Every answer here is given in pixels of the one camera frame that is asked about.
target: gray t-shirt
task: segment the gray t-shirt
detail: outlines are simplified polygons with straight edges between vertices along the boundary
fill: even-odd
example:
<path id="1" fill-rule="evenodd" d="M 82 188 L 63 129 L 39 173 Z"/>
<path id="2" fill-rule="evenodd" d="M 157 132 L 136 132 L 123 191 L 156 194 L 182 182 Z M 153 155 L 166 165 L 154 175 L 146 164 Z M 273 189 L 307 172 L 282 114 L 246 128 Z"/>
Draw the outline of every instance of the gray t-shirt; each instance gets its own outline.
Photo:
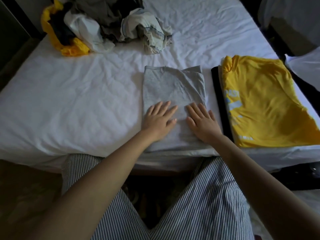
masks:
<path id="1" fill-rule="evenodd" d="M 148 108 L 160 101 L 178 105 L 172 119 L 176 126 L 161 141 L 150 145 L 146 152 L 161 150 L 199 150 L 210 148 L 200 141 L 186 123 L 189 116 L 186 105 L 205 104 L 205 81 L 200 66 L 178 70 L 170 67 L 145 66 L 143 81 L 143 116 Z"/>

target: pile of clothes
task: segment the pile of clothes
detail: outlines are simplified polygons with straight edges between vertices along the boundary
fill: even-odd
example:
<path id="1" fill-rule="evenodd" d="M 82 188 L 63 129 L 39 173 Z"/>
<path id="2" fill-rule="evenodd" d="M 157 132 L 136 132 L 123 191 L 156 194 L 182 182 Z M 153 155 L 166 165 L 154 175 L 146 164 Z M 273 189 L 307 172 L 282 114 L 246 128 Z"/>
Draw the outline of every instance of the pile of clothes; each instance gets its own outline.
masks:
<path id="1" fill-rule="evenodd" d="M 64 56 L 110 51 L 140 38 L 146 54 L 171 43 L 172 29 L 146 11 L 142 0 L 54 0 L 41 16 L 43 31 Z"/>

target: folded yellow t-shirt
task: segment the folded yellow t-shirt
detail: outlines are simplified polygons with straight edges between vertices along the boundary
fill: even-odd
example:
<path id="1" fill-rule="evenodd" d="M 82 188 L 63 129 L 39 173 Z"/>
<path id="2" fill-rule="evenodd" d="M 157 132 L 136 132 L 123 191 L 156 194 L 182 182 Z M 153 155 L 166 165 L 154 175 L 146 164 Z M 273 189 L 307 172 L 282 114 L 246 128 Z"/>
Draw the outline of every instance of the folded yellow t-shirt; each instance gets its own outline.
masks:
<path id="1" fill-rule="evenodd" d="M 281 60 L 227 56 L 222 79 L 238 146 L 320 144 L 320 130 L 298 100 Z"/>

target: bed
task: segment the bed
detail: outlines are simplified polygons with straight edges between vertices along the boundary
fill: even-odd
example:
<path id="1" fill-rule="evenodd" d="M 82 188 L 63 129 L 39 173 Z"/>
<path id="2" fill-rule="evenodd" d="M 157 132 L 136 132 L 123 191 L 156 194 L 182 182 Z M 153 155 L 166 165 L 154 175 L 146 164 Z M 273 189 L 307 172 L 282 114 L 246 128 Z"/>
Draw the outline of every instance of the bed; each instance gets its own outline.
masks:
<path id="1" fill-rule="evenodd" d="M 141 128 L 146 65 L 201 65 L 206 106 L 221 125 L 211 68 L 226 55 L 277 58 L 239 0 L 143 1 L 172 27 L 173 44 L 156 55 L 145 55 L 135 40 L 105 54 L 62 57 L 45 37 L 0 93 L 1 159 L 58 173 L 67 154 L 109 155 Z M 313 113 L 298 88 L 297 93 Z M 246 152 L 272 170 L 319 161 L 320 145 Z M 144 157 L 135 169 L 180 172 L 199 160 Z"/>

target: blue and white striped pajama pants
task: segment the blue and white striped pajama pants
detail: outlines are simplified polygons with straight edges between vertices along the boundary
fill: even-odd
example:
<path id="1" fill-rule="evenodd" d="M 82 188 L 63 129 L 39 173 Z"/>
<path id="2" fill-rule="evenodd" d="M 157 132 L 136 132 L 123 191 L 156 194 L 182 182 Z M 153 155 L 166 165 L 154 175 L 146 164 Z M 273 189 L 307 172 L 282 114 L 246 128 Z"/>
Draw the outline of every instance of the blue and white striped pajama pants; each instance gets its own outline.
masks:
<path id="1" fill-rule="evenodd" d="M 86 154 L 68 156 L 62 170 L 65 193 L 102 161 Z M 221 157 L 204 158 L 194 178 L 159 224 L 147 229 L 121 189 L 91 239 L 245 239 L 253 240 L 249 205 Z"/>

